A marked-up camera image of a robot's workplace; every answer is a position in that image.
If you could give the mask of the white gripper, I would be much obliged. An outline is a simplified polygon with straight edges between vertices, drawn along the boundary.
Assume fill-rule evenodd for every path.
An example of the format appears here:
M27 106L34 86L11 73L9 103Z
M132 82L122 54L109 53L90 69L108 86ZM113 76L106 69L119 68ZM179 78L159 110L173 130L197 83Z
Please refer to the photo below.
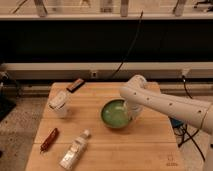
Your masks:
M141 113L143 107L140 104L133 103L130 101L124 102L125 114L130 121L135 120Z

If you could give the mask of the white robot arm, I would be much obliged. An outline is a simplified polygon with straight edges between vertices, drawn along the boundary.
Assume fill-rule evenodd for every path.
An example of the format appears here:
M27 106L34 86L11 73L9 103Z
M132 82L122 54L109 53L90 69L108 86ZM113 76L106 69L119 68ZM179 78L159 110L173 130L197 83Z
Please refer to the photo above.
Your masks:
M148 90L142 75L133 76L119 92L131 119L145 106L208 133L210 141L203 171L213 171L213 103Z

